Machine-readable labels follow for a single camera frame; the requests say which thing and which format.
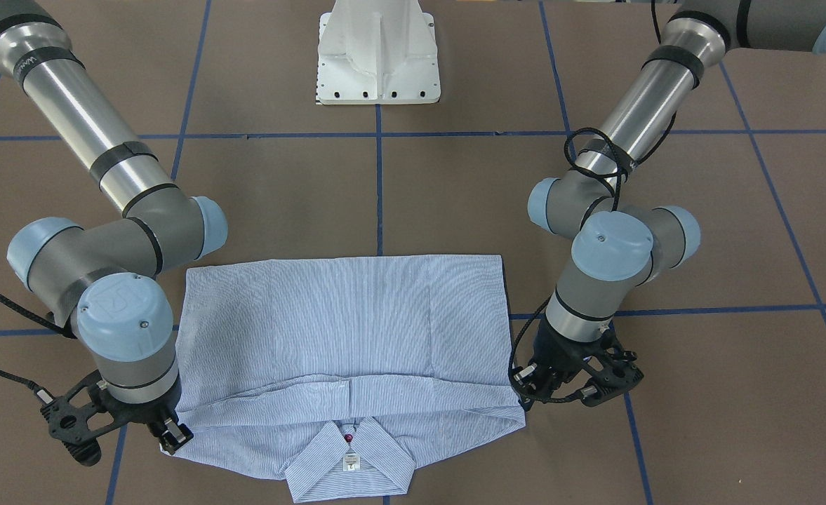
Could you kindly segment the light blue striped shirt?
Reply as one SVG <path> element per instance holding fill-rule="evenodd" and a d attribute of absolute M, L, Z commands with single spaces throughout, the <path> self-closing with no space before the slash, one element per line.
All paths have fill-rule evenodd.
<path fill-rule="evenodd" d="M 404 494 L 525 426 L 498 255 L 189 269 L 176 457 L 284 480 L 294 502 Z"/>

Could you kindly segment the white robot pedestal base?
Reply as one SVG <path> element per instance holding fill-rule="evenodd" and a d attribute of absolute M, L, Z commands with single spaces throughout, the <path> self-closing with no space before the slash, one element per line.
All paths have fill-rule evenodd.
<path fill-rule="evenodd" d="M 319 17 L 319 105 L 432 105 L 441 98 L 432 14 L 417 1 L 337 1 Z"/>

